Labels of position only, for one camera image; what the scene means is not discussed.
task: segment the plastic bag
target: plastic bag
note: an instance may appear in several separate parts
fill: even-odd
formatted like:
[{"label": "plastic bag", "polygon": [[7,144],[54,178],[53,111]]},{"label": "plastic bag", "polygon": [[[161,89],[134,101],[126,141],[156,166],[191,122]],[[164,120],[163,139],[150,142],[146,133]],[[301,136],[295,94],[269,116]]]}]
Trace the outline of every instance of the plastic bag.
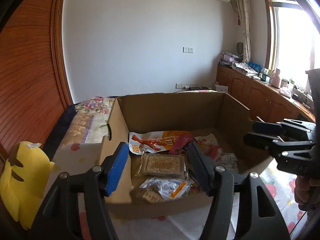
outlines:
[{"label": "plastic bag", "polygon": [[184,179],[163,179],[152,177],[141,184],[140,188],[156,185],[159,194],[165,200],[174,200],[182,197],[190,190],[191,182]]},{"label": "plastic bag", "polygon": [[156,185],[151,187],[140,188],[136,194],[136,198],[143,199],[149,203],[163,202],[165,199],[158,193],[158,188]]},{"label": "plastic bag", "polygon": [[208,136],[195,137],[204,155],[210,156],[217,164],[226,167],[230,171],[238,173],[237,158],[233,153],[224,153],[218,146],[218,141],[211,133]]},{"label": "plastic bag", "polygon": [[191,133],[189,133],[189,132],[183,133],[176,140],[176,142],[174,143],[174,145],[170,149],[169,154],[176,155],[176,154],[180,154],[180,153],[184,152],[184,150],[185,150],[184,148],[186,147],[186,144],[188,144],[192,140],[194,140],[194,138],[191,135]]},{"label": "plastic bag", "polygon": [[175,177],[187,179],[184,156],[144,153],[136,176]]},{"label": "plastic bag", "polygon": [[142,155],[143,152],[158,153],[172,148],[180,135],[187,131],[160,131],[145,134],[129,133],[129,149],[132,153]]}]

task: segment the human hand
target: human hand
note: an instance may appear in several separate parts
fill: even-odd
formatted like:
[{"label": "human hand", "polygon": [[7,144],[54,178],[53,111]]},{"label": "human hand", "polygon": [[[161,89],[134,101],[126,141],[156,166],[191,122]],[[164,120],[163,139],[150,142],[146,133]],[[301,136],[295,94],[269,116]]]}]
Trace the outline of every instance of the human hand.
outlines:
[{"label": "human hand", "polygon": [[294,189],[294,200],[300,205],[307,203],[309,199],[308,191],[310,190],[310,187],[319,187],[319,186],[320,186],[320,180],[307,179],[305,177],[298,176],[296,179],[296,187]]}]

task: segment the wall socket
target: wall socket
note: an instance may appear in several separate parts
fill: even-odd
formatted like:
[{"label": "wall socket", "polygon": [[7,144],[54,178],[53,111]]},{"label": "wall socket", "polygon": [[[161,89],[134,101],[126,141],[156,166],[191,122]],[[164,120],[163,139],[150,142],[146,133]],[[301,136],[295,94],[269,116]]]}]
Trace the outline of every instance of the wall socket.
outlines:
[{"label": "wall socket", "polygon": [[177,89],[182,89],[182,88],[184,88],[185,86],[188,86],[188,87],[190,87],[190,88],[194,88],[194,87],[198,87],[199,86],[199,84],[195,84],[195,83],[182,83],[182,84],[176,84],[176,88]]},{"label": "wall socket", "polygon": [[183,53],[193,53],[193,48],[183,47]]}]

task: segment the red snack bag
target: red snack bag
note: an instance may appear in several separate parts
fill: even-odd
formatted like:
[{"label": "red snack bag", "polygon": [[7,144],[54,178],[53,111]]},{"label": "red snack bag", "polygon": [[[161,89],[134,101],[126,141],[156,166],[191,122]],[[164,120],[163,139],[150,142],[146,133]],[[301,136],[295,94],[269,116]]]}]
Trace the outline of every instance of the red snack bag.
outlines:
[{"label": "red snack bag", "polygon": [[169,154],[172,155],[177,155],[179,153],[181,153],[183,151],[183,147],[188,144],[189,142],[191,142],[193,140],[193,136],[189,133],[183,133],[182,135],[179,136],[179,138],[176,140],[176,142],[174,143],[174,145],[172,146],[172,148],[169,151]]}]

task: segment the wooden cabinet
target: wooden cabinet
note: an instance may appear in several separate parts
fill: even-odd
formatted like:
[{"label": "wooden cabinet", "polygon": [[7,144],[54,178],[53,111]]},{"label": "wooden cabinet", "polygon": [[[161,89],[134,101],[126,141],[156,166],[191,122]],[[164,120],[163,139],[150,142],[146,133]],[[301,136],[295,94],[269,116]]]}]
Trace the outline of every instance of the wooden cabinet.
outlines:
[{"label": "wooden cabinet", "polygon": [[248,103],[248,97],[246,93],[248,92],[250,86],[250,79],[243,78],[243,75],[240,73],[234,73],[232,78],[232,86],[230,89],[230,95],[235,99],[243,103],[245,106]]},{"label": "wooden cabinet", "polygon": [[228,87],[228,93],[231,93],[233,72],[233,69],[218,66],[217,81],[219,85]]},{"label": "wooden cabinet", "polygon": [[285,98],[274,94],[269,102],[267,122],[281,122],[284,118],[296,119],[298,109]]},{"label": "wooden cabinet", "polygon": [[264,85],[256,84],[252,81],[249,94],[247,107],[250,109],[250,118],[255,119],[256,116],[262,120],[268,117],[268,107],[271,98],[271,91]]},{"label": "wooden cabinet", "polygon": [[222,67],[219,67],[219,72],[217,74],[217,81],[219,83],[219,85],[221,86],[227,86],[228,85],[228,81],[229,81],[229,69],[225,68],[223,69]]},{"label": "wooden cabinet", "polygon": [[217,81],[228,86],[228,93],[250,109],[252,120],[258,116],[265,122],[279,122],[284,118],[296,119],[301,112],[275,89],[233,69],[218,66]]}]

